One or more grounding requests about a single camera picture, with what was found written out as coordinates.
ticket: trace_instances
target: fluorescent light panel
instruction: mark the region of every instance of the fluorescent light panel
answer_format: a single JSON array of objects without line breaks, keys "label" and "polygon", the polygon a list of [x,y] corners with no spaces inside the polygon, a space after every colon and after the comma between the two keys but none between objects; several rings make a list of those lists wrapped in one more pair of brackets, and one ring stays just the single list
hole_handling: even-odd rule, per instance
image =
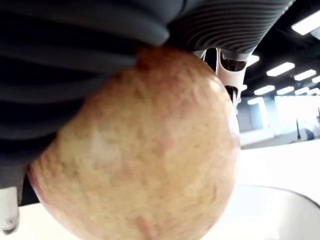
[{"label": "fluorescent light panel", "polygon": [[317,74],[317,72],[316,72],[315,70],[310,69],[310,70],[308,70],[308,71],[305,71],[305,72],[303,72],[303,73],[300,73],[300,74],[298,74],[298,75],[295,75],[295,76],[294,76],[294,79],[297,80],[297,81],[302,81],[302,80],[307,79],[307,78],[310,78],[310,77],[312,77],[312,76],[314,76],[314,75],[316,75],[316,74]]},{"label": "fluorescent light panel", "polygon": [[281,64],[280,66],[277,66],[269,71],[266,72],[266,74],[270,77],[276,77],[280,74],[283,74],[291,69],[295,68],[295,64],[291,62],[285,62],[284,64]]},{"label": "fluorescent light panel", "polygon": [[276,94],[278,95],[283,95],[283,94],[287,94],[287,93],[290,93],[292,92],[293,90],[295,90],[295,88],[293,86],[287,86],[285,88],[282,88],[278,91],[276,91]]},{"label": "fluorescent light panel", "polygon": [[244,90],[247,90],[248,89],[248,86],[243,84],[242,87],[241,87],[241,91],[244,91]]},{"label": "fluorescent light panel", "polygon": [[300,89],[294,91],[294,93],[295,93],[295,95],[301,95],[301,94],[305,94],[308,91],[309,91],[308,87],[303,87],[303,88],[300,88]]},{"label": "fluorescent light panel", "polygon": [[246,63],[246,66],[249,67],[252,64],[255,64],[256,62],[258,62],[259,60],[260,60],[260,57],[256,55],[251,55]]},{"label": "fluorescent light panel", "polygon": [[313,82],[314,84],[320,83],[320,76],[317,76],[317,77],[315,77],[315,78],[312,78],[312,82]]},{"label": "fluorescent light panel", "polygon": [[271,92],[271,91],[273,91],[275,89],[276,89],[275,86],[268,85],[268,86],[264,86],[262,88],[259,88],[259,89],[255,90],[254,94],[255,95],[263,95],[263,94],[269,93],[269,92]]},{"label": "fluorescent light panel", "polygon": [[320,27],[320,11],[292,25],[291,28],[301,35],[306,35]]},{"label": "fluorescent light panel", "polygon": [[253,99],[248,100],[249,105],[254,105],[254,104],[259,104],[263,101],[264,99],[262,97],[256,97]]},{"label": "fluorescent light panel", "polygon": [[319,91],[319,88],[316,87],[314,89],[309,90],[306,94],[308,95],[317,94],[318,91]]}]

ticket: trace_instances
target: ceiling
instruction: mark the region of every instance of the ceiling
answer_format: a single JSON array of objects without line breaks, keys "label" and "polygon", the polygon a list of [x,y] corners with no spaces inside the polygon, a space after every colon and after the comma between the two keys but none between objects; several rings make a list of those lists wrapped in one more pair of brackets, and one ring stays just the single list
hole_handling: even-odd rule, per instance
[{"label": "ceiling", "polygon": [[[278,20],[253,53],[260,57],[260,61],[248,67],[244,78],[248,89],[242,92],[242,97],[253,97],[255,90],[267,85],[274,85],[275,90],[265,96],[274,96],[277,90],[288,86],[295,90],[320,88],[320,83],[312,82],[312,78],[320,76],[320,40],[311,33],[300,35],[291,28],[291,25],[319,10],[319,0],[297,0]],[[209,49],[205,60],[215,68],[216,50]],[[295,68],[276,77],[267,76],[268,70],[285,62],[294,63]],[[302,81],[294,79],[295,75],[310,69],[317,71],[317,75]]]}]

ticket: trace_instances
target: apple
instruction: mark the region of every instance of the apple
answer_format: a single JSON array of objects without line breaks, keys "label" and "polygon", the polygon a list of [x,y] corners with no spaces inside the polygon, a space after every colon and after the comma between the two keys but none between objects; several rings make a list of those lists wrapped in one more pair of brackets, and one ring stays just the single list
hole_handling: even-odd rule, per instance
[{"label": "apple", "polygon": [[192,53],[140,48],[62,128],[28,176],[83,240],[199,240],[223,213],[240,150],[236,115]]}]

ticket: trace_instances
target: white surface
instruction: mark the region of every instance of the white surface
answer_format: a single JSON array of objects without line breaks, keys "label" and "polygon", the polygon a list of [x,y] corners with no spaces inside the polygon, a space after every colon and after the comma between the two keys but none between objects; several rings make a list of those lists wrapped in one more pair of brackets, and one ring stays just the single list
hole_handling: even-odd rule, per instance
[{"label": "white surface", "polygon": [[262,128],[254,131],[240,133],[241,146],[258,143],[264,140],[272,139],[275,133],[272,128]]},{"label": "white surface", "polygon": [[238,186],[219,222],[201,240],[319,240],[320,209],[291,192]]},{"label": "white surface", "polygon": [[[320,140],[315,140],[243,150],[238,160],[237,184],[288,189],[320,203],[319,146]],[[76,240],[46,212],[42,205],[24,206],[20,208],[20,211],[21,222],[18,232],[6,237],[0,236],[0,240]],[[221,233],[222,228],[223,226],[215,231]],[[208,238],[210,240],[243,239],[210,238],[210,235]],[[251,239],[265,240],[264,238],[251,238],[249,235],[245,238],[245,240]]]},{"label": "white surface", "polygon": [[241,185],[277,187],[320,204],[320,140],[241,151]]}]

